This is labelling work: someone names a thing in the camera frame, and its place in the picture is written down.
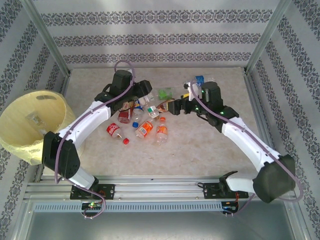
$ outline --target yellow trash bin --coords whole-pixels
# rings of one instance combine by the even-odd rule
[[[0,116],[0,144],[31,165],[41,164],[44,135],[64,129],[76,119],[65,98],[40,90],[12,102]]]

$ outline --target red bottle cap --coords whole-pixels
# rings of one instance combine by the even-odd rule
[[[130,141],[129,141],[128,138],[125,138],[125,139],[123,140],[123,143],[124,143],[125,145],[127,145],[129,142],[130,142]]]

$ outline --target beige floor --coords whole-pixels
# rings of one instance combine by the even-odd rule
[[[112,82],[110,68],[74,69],[66,100],[76,116],[85,111],[104,86]],[[176,87],[196,75],[213,74],[221,88],[224,104],[234,108],[250,129],[258,134],[244,78],[240,68],[137,68],[136,81],[149,80],[154,88]],[[169,131],[168,142],[156,145],[155,130],[146,139],[135,136],[131,124],[121,124],[116,113],[101,124],[85,142],[81,166],[95,176],[220,176],[237,170],[255,173],[241,150],[194,113],[173,116],[164,113]],[[128,145],[112,139],[107,126],[119,123]],[[52,175],[49,169],[45,175]]]

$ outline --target damask pattern wall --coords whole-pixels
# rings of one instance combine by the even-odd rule
[[[69,68],[244,67],[279,0],[34,0]]]
[[[291,2],[251,73],[274,146],[296,161],[311,239],[320,239],[319,3]]]
[[[59,92],[65,78],[18,0],[0,0],[0,16],[1,114],[30,90]],[[0,240],[11,235],[26,184],[34,176],[34,167],[0,146]]]

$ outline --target red label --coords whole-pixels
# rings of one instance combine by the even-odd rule
[[[112,136],[112,134],[114,134],[115,130],[117,130],[117,129],[119,129],[119,128],[120,128],[120,127],[119,127],[117,124],[111,123],[111,124],[107,127],[106,131]]]

